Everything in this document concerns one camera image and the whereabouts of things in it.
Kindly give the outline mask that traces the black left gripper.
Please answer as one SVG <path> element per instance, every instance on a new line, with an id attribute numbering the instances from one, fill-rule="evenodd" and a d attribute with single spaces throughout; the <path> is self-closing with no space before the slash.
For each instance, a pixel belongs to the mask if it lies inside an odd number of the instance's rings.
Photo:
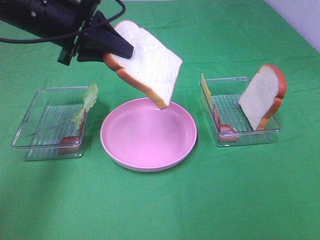
<path id="1" fill-rule="evenodd" d="M 100 0 L 50 0 L 48 18 L 51 42 L 62 47 L 58 62 L 69 65 L 76 52 L 76 36 L 68 34 L 78 32 L 96 11 Z M 125 59 L 133 55 L 134 47 L 107 23 L 97 27 L 100 21 L 92 21 L 91 29 L 81 39 L 77 54 L 78 62 L 104 62 L 104 55 L 111 53 Z"/>

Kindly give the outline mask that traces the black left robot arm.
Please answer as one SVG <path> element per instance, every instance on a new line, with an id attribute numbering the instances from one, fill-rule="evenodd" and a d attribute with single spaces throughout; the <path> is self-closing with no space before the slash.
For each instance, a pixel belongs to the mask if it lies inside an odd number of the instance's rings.
<path id="1" fill-rule="evenodd" d="M 52 42 L 62 48 L 58 62 L 102 62 L 105 53 L 130 59 L 133 46 L 110 25 L 125 11 L 105 18 L 97 10 L 99 0 L 2 0 L 1 21 L 38 36 L 31 40 L 1 39 L 4 43 L 31 44 Z"/>

